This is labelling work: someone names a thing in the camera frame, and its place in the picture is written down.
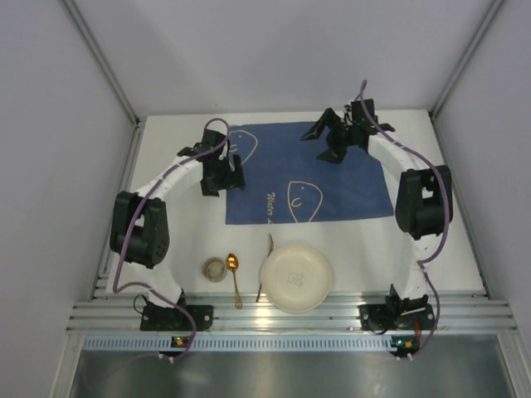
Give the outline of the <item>blue fish placemat cloth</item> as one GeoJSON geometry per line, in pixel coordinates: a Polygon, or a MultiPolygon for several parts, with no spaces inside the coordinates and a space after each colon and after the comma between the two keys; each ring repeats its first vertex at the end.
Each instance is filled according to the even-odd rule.
{"type": "Polygon", "coordinates": [[[380,162],[351,147],[340,164],[317,157],[326,145],[302,141],[309,122],[244,124],[230,130],[246,185],[230,190],[228,225],[356,221],[393,216],[380,162]]]}

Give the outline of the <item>gold metal spoon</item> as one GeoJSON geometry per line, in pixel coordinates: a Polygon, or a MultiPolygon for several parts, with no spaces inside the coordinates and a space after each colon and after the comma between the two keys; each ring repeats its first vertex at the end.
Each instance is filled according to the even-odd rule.
{"type": "Polygon", "coordinates": [[[241,300],[241,294],[238,289],[237,285],[237,279],[236,279],[236,272],[239,268],[239,261],[238,258],[233,254],[230,253],[226,258],[226,267],[228,270],[232,273],[233,278],[233,284],[234,284],[234,294],[235,294],[235,308],[236,309],[242,309],[243,303],[241,300]]]}

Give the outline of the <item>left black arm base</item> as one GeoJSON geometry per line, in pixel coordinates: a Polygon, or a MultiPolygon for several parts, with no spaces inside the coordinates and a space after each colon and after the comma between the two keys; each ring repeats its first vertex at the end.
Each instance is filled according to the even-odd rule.
{"type": "MultiPolygon", "coordinates": [[[[196,330],[208,330],[213,321],[212,305],[187,304],[185,298],[178,301],[195,322],[196,330]]],[[[192,322],[175,308],[163,308],[148,301],[144,294],[138,294],[133,301],[133,310],[141,316],[140,330],[145,332],[191,332],[192,322]]]]}

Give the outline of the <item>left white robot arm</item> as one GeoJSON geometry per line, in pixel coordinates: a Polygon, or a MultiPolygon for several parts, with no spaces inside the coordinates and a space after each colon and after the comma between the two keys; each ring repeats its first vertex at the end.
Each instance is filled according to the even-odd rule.
{"type": "Polygon", "coordinates": [[[110,249],[119,255],[113,293],[138,287],[160,308],[180,305],[183,289],[164,260],[170,248],[168,206],[195,186],[205,197],[244,188],[241,157],[229,152],[228,134],[205,128],[202,140],[180,150],[151,182],[117,195],[110,232],[110,249]]]}

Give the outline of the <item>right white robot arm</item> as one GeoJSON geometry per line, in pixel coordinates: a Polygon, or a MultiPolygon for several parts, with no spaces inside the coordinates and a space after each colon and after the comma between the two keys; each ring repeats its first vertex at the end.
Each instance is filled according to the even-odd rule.
{"type": "Polygon", "coordinates": [[[394,278],[394,288],[402,298],[427,294],[428,266],[442,252],[453,218],[451,170],[401,143],[396,129],[379,121],[374,100],[362,94],[341,114],[325,109],[300,139],[317,140],[322,134],[326,149],[318,160],[339,164],[356,148],[376,160],[396,184],[394,219],[403,235],[399,269],[407,278],[394,278]]]}

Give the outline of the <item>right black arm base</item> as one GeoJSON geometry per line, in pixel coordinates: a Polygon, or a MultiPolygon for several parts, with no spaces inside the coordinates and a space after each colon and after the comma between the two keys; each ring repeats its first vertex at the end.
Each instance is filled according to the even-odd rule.
{"type": "Polygon", "coordinates": [[[427,294],[417,298],[403,298],[390,285],[383,303],[363,304],[358,307],[363,331],[383,335],[391,331],[421,331],[432,329],[435,324],[433,307],[427,294]]]}

